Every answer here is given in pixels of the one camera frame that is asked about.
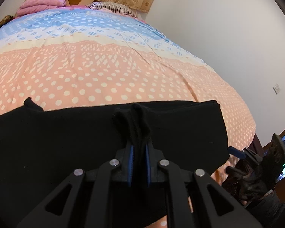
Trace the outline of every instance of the striped pillow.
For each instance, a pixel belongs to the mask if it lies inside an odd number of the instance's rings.
[[[132,9],[128,8],[125,5],[114,3],[114,2],[92,2],[90,5],[87,5],[90,9],[95,10],[102,10],[107,12],[113,12],[113,13],[120,13],[132,16],[134,18],[137,17],[136,11],[133,11]]]

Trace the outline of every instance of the black fabric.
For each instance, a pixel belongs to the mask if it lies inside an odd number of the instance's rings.
[[[280,202],[277,193],[266,196],[263,200],[255,200],[246,208],[264,228],[271,227],[279,218],[285,208],[285,203]]]
[[[181,168],[212,174],[229,158],[216,101],[161,101],[44,112],[31,99],[0,116],[0,217],[16,225],[74,169],[114,158],[127,140],[139,167],[145,140]],[[115,227],[145,227],[166,214],[162,190],[118,195]]]

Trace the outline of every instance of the wall outlet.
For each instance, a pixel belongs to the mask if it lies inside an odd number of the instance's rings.
[[[275,91],[276,94],[278,94],[278,93],[281,91],[281,89],[280,89],[280,87],[279,87],[278,84],[276,84],[276,85],[274,86],[274,91]]]

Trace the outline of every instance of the bedspread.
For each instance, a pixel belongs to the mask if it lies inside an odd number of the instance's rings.
[[[0,29],[0,115],[28,97],[44,110],[215,99],[230,146],[242,150],[255,134],[245,102],[203,60],[148,24],[103,11],[53,9]],[[236,162],[212,177],[222,183]]]

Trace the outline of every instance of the metal screw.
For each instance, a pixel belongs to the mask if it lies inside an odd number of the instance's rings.
[[[74,175],[75,176],[81,176],[84,173],[83,169],[76,169],[74,170]]]
[[[119,165],[119,160],[118,160],[118,159],[112,159],[112,160],[110,161],[110,165],[111,165],[111,166],[117,166],[117,165]]]
[[[161,166],[168,166],[170,164],[169,160],[166,160],[166,159],[162,159],[160,161],[160,165]]]
[[[202,176],[205,175],[205,171],[202,170],[202,169],[197,169],[197,170],[195,171],[195,174],[196,174],[197,176],[199,176],[199,177],[202,177]]]

